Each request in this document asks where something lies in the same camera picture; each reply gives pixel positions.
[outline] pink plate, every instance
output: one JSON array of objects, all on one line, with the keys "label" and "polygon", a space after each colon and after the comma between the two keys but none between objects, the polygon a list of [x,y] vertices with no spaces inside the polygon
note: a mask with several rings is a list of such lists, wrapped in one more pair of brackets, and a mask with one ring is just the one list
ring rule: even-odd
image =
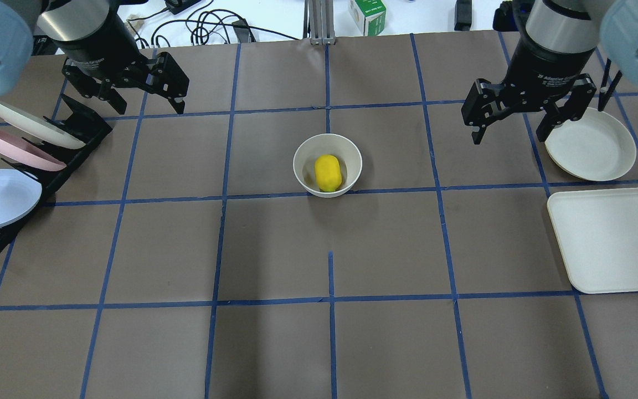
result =
[{"label": "pink plate", "polygon": [[22,164],[50,172],[61,170],[66,166],[55,157],[51,157],[38,147],[29,144],[25,139],[12,136],[1,129],[0,154]]}]

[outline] white bowl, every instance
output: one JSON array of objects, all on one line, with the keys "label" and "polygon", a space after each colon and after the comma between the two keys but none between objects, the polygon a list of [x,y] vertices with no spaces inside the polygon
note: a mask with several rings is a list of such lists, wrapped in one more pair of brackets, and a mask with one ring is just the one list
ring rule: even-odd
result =
[{"label": "white bowl", "polygon": [[[339,159],[342,182],[333,192],[322,192],[316,183],[314,162],[317,158],[330,154]],[[356,144],[339,134],[319,134],[306,139],[294,152],[294,177],[309,193],[322,198],[333,198],[344,194],[356,183],[363,170],[363,157]]]},{"label": "white bowl", "polygon": [[594,108],[587,108],[579,121],[553,129],[545,147],[565,172],[595,182],[622,177],[636,161],[635,142],[627,128]]}]

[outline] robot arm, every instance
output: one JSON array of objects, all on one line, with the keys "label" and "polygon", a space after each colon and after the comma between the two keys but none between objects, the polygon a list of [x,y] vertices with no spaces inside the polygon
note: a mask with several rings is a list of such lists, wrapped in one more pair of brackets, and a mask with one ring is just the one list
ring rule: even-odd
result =
[{"label": "robot arm", "polygon": [[489,125],[514,112],[546,112],[540,141],[565,121],[582,118],[597,90],[582,70],[600,39],[638,85],[638,0],[514,0],[511,9],[521,40],[506,77],[498,84],[476,79],[461,107],[475,144]]},{"label": "robot arm", "polygon": [[0,95],[15,86],[38,26],[68,56],[63,74],[85,98],[108,101],[119,114],[127,103],[115,88],[164,96],[184,112],[188,77],[169,53],[143,56],[111,0],[0,0]]}]

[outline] metal frame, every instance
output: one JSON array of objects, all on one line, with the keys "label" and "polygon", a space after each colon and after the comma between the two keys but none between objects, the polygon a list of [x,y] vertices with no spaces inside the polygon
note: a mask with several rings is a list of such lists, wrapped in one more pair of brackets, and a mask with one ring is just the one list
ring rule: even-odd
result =
[{"label": "metal frame", "polygon": [[304,0],[304,37],[314,45],[334,44],[334,0]]}]

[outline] power adapter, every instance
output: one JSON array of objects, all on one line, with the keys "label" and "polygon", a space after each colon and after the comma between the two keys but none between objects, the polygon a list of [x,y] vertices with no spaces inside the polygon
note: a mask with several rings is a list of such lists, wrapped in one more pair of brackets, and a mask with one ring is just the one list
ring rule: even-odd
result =
[{"label": "power adapter", "polygon": [[167,8],[169,8],[169,11],[174,15],[201,1],[202,0],[164,0],[164,2],[167,3]]}]

